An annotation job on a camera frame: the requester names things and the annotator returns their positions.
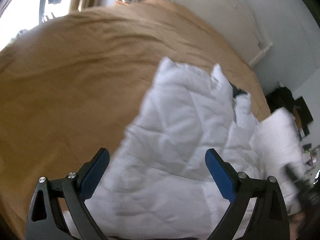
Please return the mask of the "white puffer down jacket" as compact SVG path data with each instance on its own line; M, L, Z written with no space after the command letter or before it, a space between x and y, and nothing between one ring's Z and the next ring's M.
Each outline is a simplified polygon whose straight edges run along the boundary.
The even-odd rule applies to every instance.
M280 108L258 121L250 94L234 95L220 65L207 74L163 58L138 116L85 202L103 234L206 239L229 205L206 167L210 148L236 171L276 177L288 213L300 210L284 170L290 163L304 172L292 114Z

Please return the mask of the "black cluttered shelf unit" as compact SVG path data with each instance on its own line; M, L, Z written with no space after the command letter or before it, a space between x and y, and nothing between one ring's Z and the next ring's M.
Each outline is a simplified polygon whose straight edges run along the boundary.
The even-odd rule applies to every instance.
M302 96L295 99L291 90L278 81L276 88L265 98L272 113L284 107L293 115L300 139L310 134L308 126L313 122L313 116Z

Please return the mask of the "tan brown bed cover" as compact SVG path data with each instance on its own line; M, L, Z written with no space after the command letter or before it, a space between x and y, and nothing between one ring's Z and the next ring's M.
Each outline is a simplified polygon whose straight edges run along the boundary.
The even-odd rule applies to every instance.
M41 176L76 171L102 147L116 150L163 57L251 93L258 120L270 115L256 74L227 41L169 0L94 7L53 19L1 51L1 215L25 238Z

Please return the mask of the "white desk with clutter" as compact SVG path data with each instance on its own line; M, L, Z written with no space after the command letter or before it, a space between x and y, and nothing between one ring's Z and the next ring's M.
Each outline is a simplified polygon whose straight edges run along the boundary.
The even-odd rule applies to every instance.
M312 143L304 144L302 157L304 175L313 184L319 173L319 145L313 147Z

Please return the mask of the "white wooden headboard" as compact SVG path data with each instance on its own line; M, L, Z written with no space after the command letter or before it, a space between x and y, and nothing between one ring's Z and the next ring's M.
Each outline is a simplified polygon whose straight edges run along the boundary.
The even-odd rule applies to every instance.
M212 26L251 67L266 56L272 43L260 32L245 0L170 0Z

